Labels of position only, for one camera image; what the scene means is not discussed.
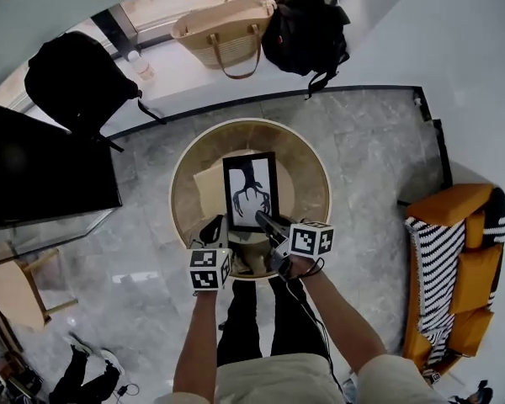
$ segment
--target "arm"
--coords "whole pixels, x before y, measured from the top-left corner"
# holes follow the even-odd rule
[[[304,273],[309,259],[290,257],[293,270]],[[331,280],[320,271],[302,279],[333,342],[356,373],[371,359],[386,354],[372,326],[338,293]]]
[[[189,331],[174,375],[173,392],[188,392],[209,402],[215,397],[217,373],[217,333],[215,302],[217,292],[199,292]]]

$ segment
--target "television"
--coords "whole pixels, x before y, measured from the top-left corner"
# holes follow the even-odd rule
[[[118,206],[108,146],[0,106],[0,229]]]

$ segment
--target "glass table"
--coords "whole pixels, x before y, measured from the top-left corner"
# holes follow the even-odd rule
[[[83,238],[114,211],[93,213],[0,230],[0,263]]]

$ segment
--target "woven straw bag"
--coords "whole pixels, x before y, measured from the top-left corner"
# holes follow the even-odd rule
[[[276,4],[273,0],[226,0],[212,8],[184,15],[174,24],[171,35],[204,66],[222,69],[232,79],[250,77],[258,67],[262,36]],[[254,70],[230,75],[226,68],[256,54]]]

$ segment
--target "wooden chair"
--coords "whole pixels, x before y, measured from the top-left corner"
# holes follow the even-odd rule
[[[46,309],[34,282],[32,271],[58,254],[53,248],[32,263],[12,260],[0,265],[0,311],[11,321],[41,331],[51,321],[51,314],[74,306],[78,300]]]

